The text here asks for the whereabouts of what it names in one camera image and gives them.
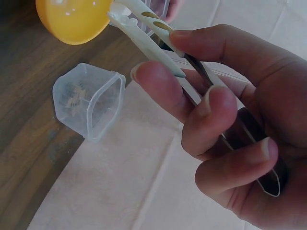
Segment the fingernail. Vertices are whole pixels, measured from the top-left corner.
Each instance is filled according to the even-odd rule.
[[[259,164],[268,161],[271,157],[270,151],[275,148],[274,141],[267,137],[261,141],[261,153],[251,153],[247,155],[247,160],[251,164]]]
[[[218,86],[215,86],[215,85],[211,86],[211,87],[207,90],[207,92],[206,92],[206,94],[205,94],[205,96],[204,96],[204,98],[203,98],[203,103],[201,103],[201,104],[197,107],[197,110],[198,110],[198,113],[199,113],[200,116],[206,117],[207,115],[209,115],[209,114],[211,113],[210,92],[211,92],[213,89],[217,88],[217,87],[218,87]]]
[[[169,34],[172,35],[173,37],[185,37],[189,36],[191,33],[192,33],[191,30],[174,30],[169,32]]]
[[[144,62],[141,62],[139,64],[137,64],[135,67],[132,68],[131,72],[130,72],[130,77],[132,80],[134,80],[135,82],[137,82],[136,79],[136,73],[138,71],[138,68],[143,64]]]

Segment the hand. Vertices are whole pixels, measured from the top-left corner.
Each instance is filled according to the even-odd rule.
[[[183,5],[184,0],[170,0],[166,14],[165,21],[171,23],[179,13],[180,8]],[[158,15],[162,15],[164,9],[165,0],[153,0],[151,3],[151,9]]]
[[[132,71],[132,78],[184,123],[182,146],[203,161],[195,176],[198,188],[261,229],[307,229],[307,62],[227,25],[173,32],[170,39],[178,49],[202,61],[224,63],[252,83],[222,77],[230,89],[212,86],[205,92],[197,72],[185,70],[205,94],[194,108],[162,64],[147,62]],[[270,138],[229,152],[221,149],[218,136],[235,120],[234,94],[256,118],[263,118]],[[273,168],[278,154],[290,176],[283,193],[271,197],[255,180]]]
[[[184,3],[184,0],[170,0],[169,1],[168,11],[166,15],[167,23],[171,23],[176,18],[183,3]]]

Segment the finger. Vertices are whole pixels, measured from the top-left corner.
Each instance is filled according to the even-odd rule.
[[[268,173],[277,162],[278,147],[271,138],[203,162],[195,182],[208,196],[249,184]]]
[[[131,78],[163,109],[182,123],[194,108],[175,76],[161,63],[146,62],[131,71]]]
[[[181,141],[183,149],[199,158],[233,124],[236,115],[234,94],[226,87],[212,86],[185,122]]]
[[[183,0],[170,0],[167,14],[166,14],[167,23],[171,23],[176,18],[182,3],[183,3]]]
[[[229,25],[175,31],[171,42],[202,61],[222,62],[246,76],[255,86],[298,57]]]
[[[204,78],[195,70],[183,69],[187,80],[197,90],[200,95],[207,91]],[[237,96],[240,101],[247,107],[254,100],[256,87],[248,82],[236,80],[227,76],[218,75],[218,77],[227,85],[227,87]]]

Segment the metal tweezers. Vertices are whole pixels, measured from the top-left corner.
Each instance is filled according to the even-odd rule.
[[[162,49],[173,51],[165,43],[159,45]],[[185,54],[184,58],[193,66],[193,68],[204,79],[205,87],[209,89],[213,82],[211,81],[204,65],[196,58]],[[237,150],[250,144],[266,138],[263,128],[259,125],[254,116],[246,107],[240,108],[237,113],[237,118],[233,125],[225,131],[219,138],[220,144],[224,144],[229,150]],[[271,196],[278,197],[283,191],[288,180],[288,169],[281,157],[274,168],[258,178],[257,181],[263,191]]]

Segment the table surface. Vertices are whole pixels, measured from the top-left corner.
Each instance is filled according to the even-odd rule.
[[[125,76],[146,57],[108,26],[80,46],[41,24],[34,0],[4,3],[0,18],[0,229],[24,230],[83,138],[55,118],[52,86],[78,63]]]

